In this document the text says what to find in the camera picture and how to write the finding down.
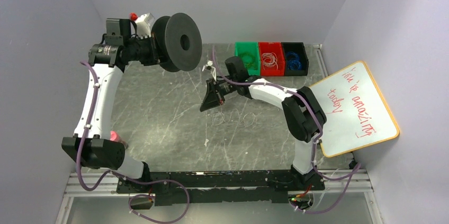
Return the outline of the black cable spool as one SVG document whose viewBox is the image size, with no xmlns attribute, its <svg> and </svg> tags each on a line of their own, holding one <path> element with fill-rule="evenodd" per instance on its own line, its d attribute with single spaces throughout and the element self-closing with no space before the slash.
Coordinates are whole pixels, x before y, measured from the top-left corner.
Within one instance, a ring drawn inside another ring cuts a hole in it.
<svg viewBox="0 0 449 224">
<path fill-rule="evenodd" d="M 151 28 L 160 55 L 160 67 L 168 72 L 192 71 L 202 56 L 202 38 L 194 20 L 185 13 L 162 16 Z"/>
</svg>

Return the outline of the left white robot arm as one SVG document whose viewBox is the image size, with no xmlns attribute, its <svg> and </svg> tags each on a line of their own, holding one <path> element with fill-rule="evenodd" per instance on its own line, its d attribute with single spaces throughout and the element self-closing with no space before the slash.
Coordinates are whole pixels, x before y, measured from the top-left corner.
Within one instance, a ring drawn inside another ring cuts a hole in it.
<svg viewBox="0 0 449 224">
<path fill-rule="evenodd" d="M 105 168 L 137 184 L 150 182 L 148 164 L 125 152 L 125 146 L 111 140 L 111 115 L 114 98 L 125 67 L 131 61 L 155 65 L 156 40 L 151 35 L 155 19 L 145 15 L 135 19 L 107 19 L 102 41 L 94 44 L 83 61 L 89 70 L 88 89 L 83 111 L 72 136 L 64 137 L 62 148 L 76 163 L 81 186 L 92 191 L 82 177 L 82 167 Z"/>
</svg>

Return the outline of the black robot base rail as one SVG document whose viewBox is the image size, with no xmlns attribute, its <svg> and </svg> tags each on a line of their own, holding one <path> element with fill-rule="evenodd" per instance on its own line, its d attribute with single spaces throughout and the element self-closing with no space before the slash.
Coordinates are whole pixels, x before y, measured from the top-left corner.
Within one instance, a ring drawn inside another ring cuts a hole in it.
<svg viewBox="0 0 449 224">
<path fill-rule="evenodd" d="M 255 171 L 152 172 L 152 185 L 119 179 L 118 194 L 149 193 L 156 206 L 185 203 L 270 201 L 285 203 L 302 191 L 322 191 L 322 178 L 314 171 L 301 175 L 294 168 Z"/>
</svg>

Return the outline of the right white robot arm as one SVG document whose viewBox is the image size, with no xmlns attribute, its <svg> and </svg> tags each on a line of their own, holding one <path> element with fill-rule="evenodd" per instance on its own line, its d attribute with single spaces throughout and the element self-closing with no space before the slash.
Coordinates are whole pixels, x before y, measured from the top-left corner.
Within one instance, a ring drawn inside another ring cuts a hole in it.
<svg viewBox="0 0 449 224">
<path fill-rule="evenodd" d="M 226 59 L 228 74 L 219 75 L 215 61 L 202 67 L 212 77 L 206 80 L 206 94 L 200 106 L 204 112 L 225 103 L 227 94 L 237 92 L 248 99 L 258 100 L 281 109 L 290 134 L 296 139 L 293 168 L 301 175 L 309 175 L 315 167 L 317 140 L 313 135 L 322 132 L 327 118 L 308 87 L 294 89 L 283 87 L 266 79 L 249 74 L 241 58 Z"/>
</svg>

